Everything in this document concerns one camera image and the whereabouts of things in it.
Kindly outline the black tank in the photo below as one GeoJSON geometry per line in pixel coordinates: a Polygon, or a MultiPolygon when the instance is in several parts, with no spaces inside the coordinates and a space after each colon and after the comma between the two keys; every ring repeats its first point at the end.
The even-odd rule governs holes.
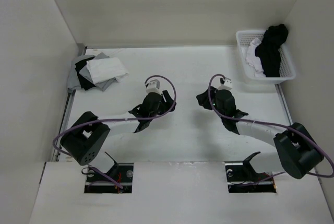
{"type": "Polygon", "coordinates": [[[85,78],[83,75],[81,75],[80,71],[86,66],[86,64],[89,60],[92,60],[94,58],[95,58],[95,56],[92,55],[92,56],[89,56],[88,58],[80,60],[79,62],[77,62],[75,64],[75,71],[77,73],[77,77],[78,77],[81,89],[83,89],[85,91],[87,91],[91,88],[95,88],[96,86],[91,81],[89,81],[87,78],[85,78]]]}
{"type": "Polygon", "coordinates": [[[279,77],[281,55],[279,49],[288,37],[284,24],[270,26],[264,33],[263,40],[255,49],[255,56],[260,58],[266,77],[279,77]]]}

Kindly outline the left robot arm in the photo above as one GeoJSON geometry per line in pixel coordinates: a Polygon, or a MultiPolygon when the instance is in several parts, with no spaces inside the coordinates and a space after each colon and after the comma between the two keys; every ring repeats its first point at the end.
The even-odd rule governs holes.
{"type": "Polygon", "coordinates": [[[109,136],[136,134],[145,130],[153,119],[175,110],[176,101],[168,91],[149,92],[143,102],[126,114],[109,121],[91,111],[85,112],[61,138],[61,145],[81,166],[88,165],[105,181],[117,176],[117,162],[103,150],[109,136]]]}

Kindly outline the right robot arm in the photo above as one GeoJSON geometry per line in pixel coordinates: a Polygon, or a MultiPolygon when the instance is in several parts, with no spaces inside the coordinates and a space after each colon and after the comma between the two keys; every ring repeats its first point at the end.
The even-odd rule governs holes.
{"type": "Polygon", "coordinates": [[[324,159],[313,145],[300,134],[311,138],[300,123],[293,123],[288,129],[257,124],[248,113],[236,107],[232,93],[226,89],[210,87],[196,96],[198,104],[207,110],[216,109],[223,126],[237,135],[249,136],[274,146],[285,172],[295,179],[301,179],[324,159]]]}

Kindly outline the white tank top in basket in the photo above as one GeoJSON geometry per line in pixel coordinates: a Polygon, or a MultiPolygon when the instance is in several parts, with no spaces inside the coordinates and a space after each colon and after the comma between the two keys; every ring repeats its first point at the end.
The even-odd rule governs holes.
{"type": "Polygon", "coordinates": [[[254,38],[246,51],[245,61],[255,78],[266,78],[260,57],[255,55],[256,48],[261,44],[259,38],[254,38]]]}

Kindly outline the folded grey tank top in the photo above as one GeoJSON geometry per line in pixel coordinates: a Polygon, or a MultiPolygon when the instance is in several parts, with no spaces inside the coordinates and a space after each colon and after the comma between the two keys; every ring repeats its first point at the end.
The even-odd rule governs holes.
{"type": "MultiPolygon", "coordinates": [[[[83,75],[85,78],[87,78],[89,81],[92,82],[92,78],[91,78],[91,75],[87,69],[87,66],[85,66],[81,71],[80,71],[80,74],[83,75]]],[[[97,84],[94,84],[97,88],[99,88],[101,91],[105,91],[108,86],[115,82],[116,79],[115,78],[112,78],[112,79],[109,79],[109,80],[106,80],[106,81],[103,81],[103,82],[100,82],[100,83],[97,83],[97,84]]]]}

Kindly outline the folded white tank top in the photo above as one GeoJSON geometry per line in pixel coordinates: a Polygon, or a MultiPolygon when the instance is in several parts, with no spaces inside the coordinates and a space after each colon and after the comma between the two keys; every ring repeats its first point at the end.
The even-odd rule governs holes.
{"type": "Polygon", "coordinates": [[[129,75],[129,71],[117,57],[93,59],[87,62],[86,67],[94,84],[110,79],[120,82],[129,75]]]}

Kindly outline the folded black tank top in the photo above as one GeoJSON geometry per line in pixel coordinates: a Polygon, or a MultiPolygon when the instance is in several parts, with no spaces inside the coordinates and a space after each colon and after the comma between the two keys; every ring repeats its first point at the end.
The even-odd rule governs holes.
{"type": "Polygon", "coordinates": [[[91,88],[95,88],[96,86],[91,81],[89,81],[87,78],[85,78],[83,75],[81,75],[80,71],[86,66],[86,64],[89,60],[92,60],[94,58],[95,58],[95,56],[92,55],[92,56],[89,56],[88,58],[80,60],[79,62],[77,62],[75,64],[75,71],[77,73],[77,77],[78,77],[81,89],[83,89],[85,91],[87,91],[91,88]]]}

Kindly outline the bottom grey tank top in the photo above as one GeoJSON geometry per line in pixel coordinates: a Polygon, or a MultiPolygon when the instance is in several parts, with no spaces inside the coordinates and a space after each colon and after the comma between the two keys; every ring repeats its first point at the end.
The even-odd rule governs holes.
{"type": "Polygon", "coordinates": [[[78,89],[89,90],[94,87],[92,82],[88,81],[79,73],[85,67],[86,62],[93,58],[95,58],[94,55],[81,55],[72,60],[67,78],[67,91],[69,93],[78,89]]]}

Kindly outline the white plastic basket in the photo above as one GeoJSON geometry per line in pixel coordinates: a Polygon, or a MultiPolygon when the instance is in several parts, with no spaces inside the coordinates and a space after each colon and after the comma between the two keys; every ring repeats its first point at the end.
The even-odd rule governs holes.
{"type": "Polygon", "coordinates": [[[255,70],[246,62],[246,51],[251,42],[258,38],[263,39],[265,30],[240,30],[237,31],[236,41],[239,54],[239,64],[242,69],[244,82],[250,85],[276,85],[296,77],[295,67],[287,45],[284,43],[279,49],[281,56],[279,77],[255,77],[255,70]]]}

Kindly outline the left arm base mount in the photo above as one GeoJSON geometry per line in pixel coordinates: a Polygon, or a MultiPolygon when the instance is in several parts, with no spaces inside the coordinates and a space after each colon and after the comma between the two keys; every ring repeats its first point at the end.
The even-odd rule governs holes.
{"type": "Polygon", "coordinates": [[[133,189],[134,164],[120,163],[112,167],[109,175],[123,188],[119,188],[112,181],[108,180],[93,169],[87,167],[81,170],[81,174],[86,176],[85,194],[131,194],[133,189]]]}

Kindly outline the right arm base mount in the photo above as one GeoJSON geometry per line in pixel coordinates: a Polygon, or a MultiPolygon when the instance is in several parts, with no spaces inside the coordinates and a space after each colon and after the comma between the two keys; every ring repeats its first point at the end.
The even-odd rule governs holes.
{"type": "Polygon", "coordinates": [[[258,173],[251,165],[251,160],[260,154],[255,152],[243,161],[225,163],[226,180],[229,193],[276,193],[274,179],[259,182],[272,175],[272,172],[258,173]]]}

